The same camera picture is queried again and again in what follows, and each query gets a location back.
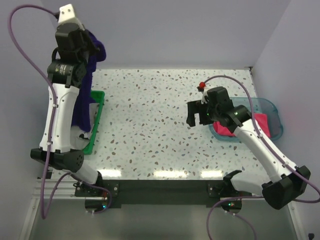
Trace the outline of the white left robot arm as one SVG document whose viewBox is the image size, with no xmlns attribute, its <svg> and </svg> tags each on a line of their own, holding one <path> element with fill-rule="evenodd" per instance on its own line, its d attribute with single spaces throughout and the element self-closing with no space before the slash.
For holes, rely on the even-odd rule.
<svg viewBox="0 0 320 240">
<path fill-rule="evenodd" d="M 89 33 L 76 23 L 63 23 L 55 32 L 57 48 L 47 68 L 49 103 L 45 130 L 30 157 L 86 182 L 92 196 L 103 193 L 99 173 L 84 162 L 84 152 L 71 145 L 74 106 L 87 73 L 88 57 L 98 51 Z"/>
</svg>

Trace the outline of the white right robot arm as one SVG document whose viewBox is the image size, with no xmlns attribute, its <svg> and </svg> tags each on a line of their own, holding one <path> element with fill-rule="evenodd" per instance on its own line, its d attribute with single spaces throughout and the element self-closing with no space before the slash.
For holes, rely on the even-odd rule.
<svg viewBox="0 0 320 240">
<path fill-rule="evenodd" d="M 263 196 L 274 209 L 280 210 L 305 192 L 306 180 L 311 172 L 306 166 L 297 166 L 288 159 L 252 119 L 252 113 L 244 105 L 234 106 L 226 88 L 198 86 L 200 100 L 187 103 L 187 124 L 196 125 L 195 114 L 201 125 L 220 123 L 244 143 L 261 163 L 268 179 L 234 173 L 223 183 L 223 192 L 235 196 L 239 191 Z"/>
</svg>

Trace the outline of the grey white towel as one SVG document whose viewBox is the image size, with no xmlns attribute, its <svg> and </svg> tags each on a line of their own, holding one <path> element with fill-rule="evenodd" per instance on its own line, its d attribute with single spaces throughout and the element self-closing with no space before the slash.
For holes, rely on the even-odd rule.
<svg viewBox="0 0 320 240">
<path fill-rule="evenodd" d="M 73 125 L 70 129 L 70 146 L 75 150 L 83 150 L 90 139 L 91 123 L 90 123 L 90 110 L 88 114 L 88 124 L 85 125 L 86 129 L 81 129 L 80 124 Z"/>
</svg>

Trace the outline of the purple towel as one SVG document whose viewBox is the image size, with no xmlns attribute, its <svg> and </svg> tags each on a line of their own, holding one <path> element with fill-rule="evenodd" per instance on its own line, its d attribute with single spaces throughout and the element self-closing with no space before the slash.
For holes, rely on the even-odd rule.
<svg viewBox="0 0 320 240">
<path fill-rule="evenodd" d="M 99 51 L 88 58 L 86 74 L 82 79 L 79 94 L 74 104 L 71 126 L 79 124 L 81 129 L 88 128 L 85 125 L 89 123 L 89 105 L 94 102 L 91 98 L 93 73 L 97 69 L 97 63 L 103 62 L 107 57 L 104 44 L 92 32 L 88 31 L 88 34 Z"/>
</svg>

